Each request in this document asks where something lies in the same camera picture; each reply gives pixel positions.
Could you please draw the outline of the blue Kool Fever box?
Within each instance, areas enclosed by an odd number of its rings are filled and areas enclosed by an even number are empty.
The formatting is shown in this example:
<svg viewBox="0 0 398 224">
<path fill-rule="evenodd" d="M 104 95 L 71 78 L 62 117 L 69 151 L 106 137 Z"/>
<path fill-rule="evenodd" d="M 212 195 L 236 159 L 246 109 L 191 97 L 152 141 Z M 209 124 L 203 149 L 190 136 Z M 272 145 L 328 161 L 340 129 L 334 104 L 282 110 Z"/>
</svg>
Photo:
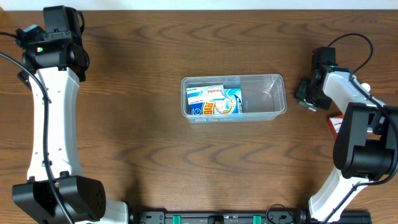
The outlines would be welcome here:
<svg viewBox="0 0 398 224">
<path fill-rule="evenodd" d="M 227 88 L 222 100 L 210 100 L 189 106 L 192 115 L 241 114 L 243 100 L 240 88 Z"/>
</svg>

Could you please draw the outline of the white Panadol box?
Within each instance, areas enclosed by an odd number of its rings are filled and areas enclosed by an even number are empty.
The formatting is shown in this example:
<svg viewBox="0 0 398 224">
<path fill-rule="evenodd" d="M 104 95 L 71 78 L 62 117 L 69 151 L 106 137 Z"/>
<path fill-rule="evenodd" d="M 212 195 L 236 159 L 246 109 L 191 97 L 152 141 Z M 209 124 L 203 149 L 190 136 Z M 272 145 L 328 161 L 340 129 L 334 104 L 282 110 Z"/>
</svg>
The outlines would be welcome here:
<svg viewBox="0 0 398 224">
<path fill-rule="evenodd" d="M 207 102 L 211 100 L 219 100 L 224 98 L 223 85 L 199 86 L 191 87 L 186 90 L 188 104 Z"/>
</svg>

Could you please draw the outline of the green Zam-Buk box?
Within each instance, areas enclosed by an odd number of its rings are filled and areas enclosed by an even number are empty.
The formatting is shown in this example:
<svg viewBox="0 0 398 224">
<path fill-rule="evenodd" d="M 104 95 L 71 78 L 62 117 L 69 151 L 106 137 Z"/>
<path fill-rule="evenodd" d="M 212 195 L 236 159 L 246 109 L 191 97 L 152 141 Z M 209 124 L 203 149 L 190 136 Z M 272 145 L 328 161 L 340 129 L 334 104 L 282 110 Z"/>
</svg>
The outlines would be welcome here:
<svg viewBox="0 0 398 224">
<path fill-rule="evenodd" d="M 303 107 L 311 110 L 311 111 L 314 111 L 314 112 L 318 111 L 318 107 L 317 106 L 315 106 L 312 103 L 307 102 L 305 99 L 299 99 L 298 104 L 300 106 L 303 106 Z"/>
</svg>

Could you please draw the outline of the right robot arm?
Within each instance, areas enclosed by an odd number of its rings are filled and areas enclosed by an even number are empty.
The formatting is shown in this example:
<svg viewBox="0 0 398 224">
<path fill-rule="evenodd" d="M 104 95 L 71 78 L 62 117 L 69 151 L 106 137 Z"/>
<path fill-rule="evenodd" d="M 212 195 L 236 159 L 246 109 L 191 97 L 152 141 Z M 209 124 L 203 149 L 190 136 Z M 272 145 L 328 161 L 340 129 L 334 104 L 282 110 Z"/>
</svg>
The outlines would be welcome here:
<svg viewBox="0 0 398 224">
<path fill-rule="evenodd" d="M 397 108 L 375 99 L 353 71 L 338 66 L 333 47 L 313 51 L 312 72 L 300 81 L 295 98 L 313 111 L 334 103 L 343 120 L 333 147 L 334 168 L 295 222 L 338 223 L 362 189 L 397 174 Z"/>
</svg>

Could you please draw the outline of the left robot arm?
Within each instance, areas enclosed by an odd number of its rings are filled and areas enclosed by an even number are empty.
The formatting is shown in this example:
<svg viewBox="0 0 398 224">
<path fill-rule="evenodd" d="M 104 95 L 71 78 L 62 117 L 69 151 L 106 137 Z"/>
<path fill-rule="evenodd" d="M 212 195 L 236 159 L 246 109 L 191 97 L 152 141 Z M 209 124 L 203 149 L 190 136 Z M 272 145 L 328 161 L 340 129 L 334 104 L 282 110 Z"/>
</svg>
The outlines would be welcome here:
<svg viewBox="0 0 398 224">
<path fill-rule="evenodd" d="M 129 223 L 127 204 L 85 177 L 78 157 L 76 98 L 90 65 L 83 14 L 66 6 L 43 14 L 43 27 L 16 32 L 23 51 L 18 76 L 34 99 L 34 143 L 27 181 L 13 186 L 12 199 L 37 223 Z"/>
</svg>

